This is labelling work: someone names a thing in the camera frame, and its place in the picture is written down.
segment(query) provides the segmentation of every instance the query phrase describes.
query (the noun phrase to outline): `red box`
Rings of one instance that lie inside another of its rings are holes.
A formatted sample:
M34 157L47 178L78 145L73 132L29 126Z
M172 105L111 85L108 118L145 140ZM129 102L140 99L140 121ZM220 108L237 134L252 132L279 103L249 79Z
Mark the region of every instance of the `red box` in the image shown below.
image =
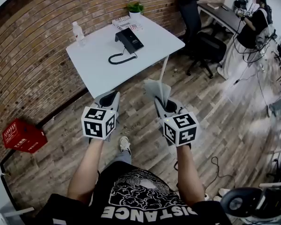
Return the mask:
M15 119L2 133L4 146L34 153L47 143L43 130L20 119Z

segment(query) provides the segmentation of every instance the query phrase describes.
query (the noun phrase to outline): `tabletop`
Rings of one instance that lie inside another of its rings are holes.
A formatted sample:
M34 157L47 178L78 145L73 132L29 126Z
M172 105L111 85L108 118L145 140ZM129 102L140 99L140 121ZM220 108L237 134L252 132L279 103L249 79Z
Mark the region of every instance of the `tabletop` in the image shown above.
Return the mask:
M227 6L223 5L222 3L215 3L219 6L218 9L213 9L212 7L208 6L207 3L198 3L198 6L200 8L203 8L204 10L211 13L213 16L216 17L216 19L220 20L222 23L228 25L228 29L232 29L234 33L237 32L237 28L240 22L240 18L236 16L236 14L232 11L232 9L228 8ZM238 33L243 29L244 23L241 22Z
M138 58L128 62L118 65L108 62L110 56L124 50L124 45L120 41L115 42L115 34L119 29L112 24L87 35L85 46L81 47L74 42L67 47L71 61L93 98L114 89L185 46L176 36L144 16L141 15L137 22L143 29L134 33L144 47L135 52ZM125 50L123 56L115 57L112 61L122 61L131 56L134 54L129 54Z

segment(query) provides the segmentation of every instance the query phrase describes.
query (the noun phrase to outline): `brick wall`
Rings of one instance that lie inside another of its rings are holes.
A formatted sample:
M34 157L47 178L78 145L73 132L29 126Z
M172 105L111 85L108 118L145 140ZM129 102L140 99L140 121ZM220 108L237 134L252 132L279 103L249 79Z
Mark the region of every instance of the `brick wall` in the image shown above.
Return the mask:
M1 137L8 123L16 117L38 123L84 88L66 53L71 23L89 34L126 15L135 1L146 17L182 32L175 0L9 0L0 7L0 161L8 152Z

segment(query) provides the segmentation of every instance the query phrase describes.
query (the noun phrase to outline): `newspaper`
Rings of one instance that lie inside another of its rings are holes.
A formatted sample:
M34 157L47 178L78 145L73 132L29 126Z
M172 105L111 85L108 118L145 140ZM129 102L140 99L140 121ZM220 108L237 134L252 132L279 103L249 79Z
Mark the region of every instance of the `newspaper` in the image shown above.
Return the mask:
M142 25L132 20L129 16L114 19L112 20L112 24L120 30L130 28L132 31L139 31L143 29Z

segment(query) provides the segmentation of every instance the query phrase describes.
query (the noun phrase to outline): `right forearm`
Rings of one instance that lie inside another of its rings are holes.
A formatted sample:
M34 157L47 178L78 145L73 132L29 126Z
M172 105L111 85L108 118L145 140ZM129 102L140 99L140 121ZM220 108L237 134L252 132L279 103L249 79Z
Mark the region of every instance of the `right forearm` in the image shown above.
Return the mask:
M192 158L189 146L177 147L178 189L188 206L204 201L204 189Z

